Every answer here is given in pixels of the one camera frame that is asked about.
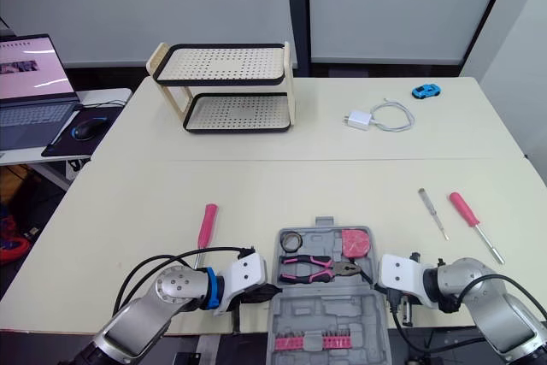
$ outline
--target blue ring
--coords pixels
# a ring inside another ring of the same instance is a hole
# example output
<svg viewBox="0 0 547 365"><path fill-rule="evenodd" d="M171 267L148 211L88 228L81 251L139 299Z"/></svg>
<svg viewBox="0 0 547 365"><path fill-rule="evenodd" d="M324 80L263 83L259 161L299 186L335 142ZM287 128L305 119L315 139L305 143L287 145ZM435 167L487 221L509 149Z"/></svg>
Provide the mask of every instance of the blue ring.
<svg viewBox="0 0 547 365"><path fill-rule="evenodd" d="M205 269L207 269L207 275L209 276L209 281L211 283L211 296L209 297L209 302L207 303L207 307L205 307L205 309L215 309L221 304L219 302L219 296L217 295L218 285L216 283L216 275L211 267L207 267Z"/></svg>

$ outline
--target laptop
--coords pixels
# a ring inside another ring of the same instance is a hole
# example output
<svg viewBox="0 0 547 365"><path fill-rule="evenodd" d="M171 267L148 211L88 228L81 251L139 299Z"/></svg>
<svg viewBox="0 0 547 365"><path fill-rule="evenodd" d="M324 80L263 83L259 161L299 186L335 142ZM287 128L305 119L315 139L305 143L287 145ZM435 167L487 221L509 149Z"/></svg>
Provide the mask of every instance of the laptop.
<svg viewBox="0 0 547 365"><path fill-rule="evenodd" d="M0 150L47 145L77 103L47 34L0 40Z"/></svg>

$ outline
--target laptop keyboard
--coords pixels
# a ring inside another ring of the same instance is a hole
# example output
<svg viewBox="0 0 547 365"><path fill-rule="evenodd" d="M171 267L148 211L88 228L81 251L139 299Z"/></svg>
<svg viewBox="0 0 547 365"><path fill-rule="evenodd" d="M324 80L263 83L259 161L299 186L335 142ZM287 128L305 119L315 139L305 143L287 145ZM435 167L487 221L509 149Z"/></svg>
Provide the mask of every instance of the laptop keyboard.
<svg viewBox="0 0 547 365"><path fill-rule="evenodd" d="M72 104L51 104L0 110L0 127L25 126L60 121Z"/></svg>

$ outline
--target computer mouse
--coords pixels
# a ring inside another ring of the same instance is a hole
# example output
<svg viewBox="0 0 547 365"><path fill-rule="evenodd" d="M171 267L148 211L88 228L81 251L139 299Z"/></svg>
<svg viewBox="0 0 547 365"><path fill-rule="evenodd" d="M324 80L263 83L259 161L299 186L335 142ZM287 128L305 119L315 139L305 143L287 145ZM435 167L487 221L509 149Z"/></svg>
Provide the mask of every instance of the computer mouse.
<svg viewBox="0 0 547 365"><path fill-rule="evenodd" d="M93 117L92 119L82 121L78 126L73 127L70 134L79 141L91 140L101 134L110 122L106 117Z"/></svg>

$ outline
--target screwdriver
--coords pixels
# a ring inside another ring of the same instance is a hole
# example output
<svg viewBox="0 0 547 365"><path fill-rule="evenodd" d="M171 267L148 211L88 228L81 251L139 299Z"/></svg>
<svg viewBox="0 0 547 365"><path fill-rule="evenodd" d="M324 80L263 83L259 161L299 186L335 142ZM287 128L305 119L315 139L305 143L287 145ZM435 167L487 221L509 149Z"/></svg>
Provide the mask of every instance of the screwdriver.
<svg viewBox="0 0 547 365"><path fill-rule="evenodd" d="M449 240L448 235L446 235L446 231L444 230L443 224L441 223L441 220L437 216L437 210L433 207L433 204L431 200L429 199L429 196L427 195L426 190L424 188L420 188L418 190L418 194L420 194L422 201L424 202L427 209L429 210L429 214L431 214L431 217L433 217L433 219L437 223L438 229L441 230L444 237L448 241Z"/></svg>
<svg viewBox="0 0 547 365"><path fill-rule="evenodd" d="M449 195L450 201L454 204L456 209L458 210L458 213L463 217L465 221L468 222L470 227L474 227L477 230L477 233L479 233L480 237L485 241L486 245L488 245L488 248L490 248L490 251L496 257L497 261L500 264L504 264L505 260L503 260L501 254L496 250L496 247L490 242L490 240L486 237L486 235L483 233L483 231L480 229L479 223L480 221L477 220L477 217L473 214L473 211L469 208L467 203L463 200L462 196L458 192L453 192Z"/></svg>
<svg viewBox="0 0 547 365"><path fill-rule="evenodd" d="M216 204L207 204L205 206L205 215L203 216L202 227L199 230L199 236L197 238L197 248L207 248L211 242L213 235L213 225L215 224L216 211L218 210ZM199 268L202 264L203 254L197 254L196 263L194 269Z"/></svg>

